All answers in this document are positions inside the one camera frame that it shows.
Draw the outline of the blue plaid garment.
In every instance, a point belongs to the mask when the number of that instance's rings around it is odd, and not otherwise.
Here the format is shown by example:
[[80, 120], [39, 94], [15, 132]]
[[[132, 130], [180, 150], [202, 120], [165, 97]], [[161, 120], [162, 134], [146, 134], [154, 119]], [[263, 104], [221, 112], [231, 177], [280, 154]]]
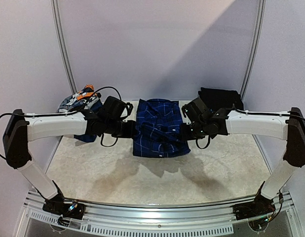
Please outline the blue plaid garment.
[[140, 99], [136, 112], [133, 155], [144, 158], [175, 158], [191, 150], [180, 139], [183, 123], [178, 101]]

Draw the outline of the black t-shirt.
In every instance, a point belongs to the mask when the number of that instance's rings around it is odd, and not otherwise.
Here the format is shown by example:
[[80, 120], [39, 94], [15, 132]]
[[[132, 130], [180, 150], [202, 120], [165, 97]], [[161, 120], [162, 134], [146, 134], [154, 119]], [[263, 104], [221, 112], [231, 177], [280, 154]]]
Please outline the black t-shirt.
[[202, 87], [198, 91], [200, 99], [212, 111], [220, 108], [232, 108], [233, 105], [239, 110], [244, 110], [240, 94], [235, 90], [212, 89]]

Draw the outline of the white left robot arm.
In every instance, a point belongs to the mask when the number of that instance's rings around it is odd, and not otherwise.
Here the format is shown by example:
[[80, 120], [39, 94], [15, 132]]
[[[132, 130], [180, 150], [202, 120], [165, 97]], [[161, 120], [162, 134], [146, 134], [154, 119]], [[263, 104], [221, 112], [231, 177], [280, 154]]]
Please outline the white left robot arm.
[[34, 186], [51, 209], [57, 214], [64, 214], [68, 204], [63, 194], [36, 165], [28, 143], [64, 135], [102, 138], [104, 134], [109, 134], [115, 139], [133, 138], [136, 123], [123, 115], [123, 112], [127, 112], [129, 116], [132, 110], [133, 105], [123, 102], [121, 96], [109, 96], [101, 102], [100, 91], [86, 85], [81, 91], [67, 97], [57, 113], [24, 113], [21, 109], [4, 113], [0, 119], [4, 116], [10, 119], [2, 138], [4, 154], [0, 154], [0, 157]]

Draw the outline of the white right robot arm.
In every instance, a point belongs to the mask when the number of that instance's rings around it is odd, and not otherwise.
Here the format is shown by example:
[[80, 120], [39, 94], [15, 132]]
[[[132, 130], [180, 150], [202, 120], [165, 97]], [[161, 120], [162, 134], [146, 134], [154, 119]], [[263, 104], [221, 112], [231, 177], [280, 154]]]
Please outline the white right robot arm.
[[305, 118], [299, 108], [284, 112], [250, 112], [236, 107], [220, 108], [210, 112], [205, 103], [195, 98], [182, 106], [183, 116], [190, 123], [180, 126], [183, 141], [198, 141], [217, 135], [250, 134], [277, 138], [286, 141], [282, 161], [261, 185], [256, 200], [250, 203], [253, 215], [261, 215], [268, 209], [269, 201], [287, 183], [297, 168], [305, 165]]

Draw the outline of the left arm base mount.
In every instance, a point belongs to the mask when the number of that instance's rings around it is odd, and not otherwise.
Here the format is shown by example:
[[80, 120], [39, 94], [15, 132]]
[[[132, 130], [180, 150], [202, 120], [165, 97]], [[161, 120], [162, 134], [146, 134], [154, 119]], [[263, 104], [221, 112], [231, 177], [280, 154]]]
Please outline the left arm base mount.
[[62, 216], [82, 220], [86, 205], [76, 201], [61, 199], [47, 199], [42, 207], [43, 211]]

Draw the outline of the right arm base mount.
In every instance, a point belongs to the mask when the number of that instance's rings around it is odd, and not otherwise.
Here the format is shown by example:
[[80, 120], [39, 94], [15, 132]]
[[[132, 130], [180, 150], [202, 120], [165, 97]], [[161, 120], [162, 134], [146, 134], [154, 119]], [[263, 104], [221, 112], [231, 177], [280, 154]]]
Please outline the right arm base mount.
[[271, 214], [270, 216], [266, 217], [266, 222], [269, 222], [278, 215], [281, 207], [282, 206], [280, 206], [279, 211], [276, 211], [273, 200], [263, 198], [235, 204], [232, 206], [232, 211], [237, 220], [250, 219], [253, 217], [261, 217]]

